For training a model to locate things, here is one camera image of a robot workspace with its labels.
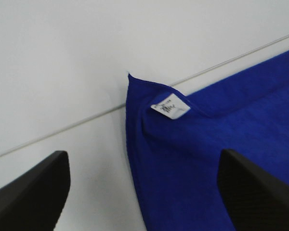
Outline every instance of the white surface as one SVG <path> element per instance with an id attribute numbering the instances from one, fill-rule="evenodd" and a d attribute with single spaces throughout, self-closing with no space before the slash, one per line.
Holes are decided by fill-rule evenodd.
<path id="1" fill-rule="evenodd" d="M 0 153 L 289 34 L 289 0 L 0 0 Z"/>
<path id="2" fill-rule="evenodd" d="M 289 49 L 289 39 L 176 86 L 191 93 Z M 145 231 L 125 149 L 125 108 L 0 158 L 0 187 L 55 150 L 69 153 L 71 190 L 56 231 Z"/>

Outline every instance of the microfiber cloth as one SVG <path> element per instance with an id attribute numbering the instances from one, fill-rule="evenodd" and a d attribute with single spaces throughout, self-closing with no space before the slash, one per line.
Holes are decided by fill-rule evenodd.
<path id="1" fill-rule="evenodd" d="M 216 184 L 225 148 L 289 185 L 289 51 L 188 96 L 129 81 L 127 151 L 148 231 L 235 230 Z M 154 110 L 171 95 L 190 108 L 176 119 Z"/>

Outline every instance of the white label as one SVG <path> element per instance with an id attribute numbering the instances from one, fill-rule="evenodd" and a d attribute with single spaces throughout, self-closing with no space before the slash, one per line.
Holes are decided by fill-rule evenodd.
<path id="1" fill-rule="evenodd" d="M 180 118 L 191 109 L 175 94 L 171 94 L 158 104 L 151 105 L 151 108 L 169 117 L 170 119 Z"/>

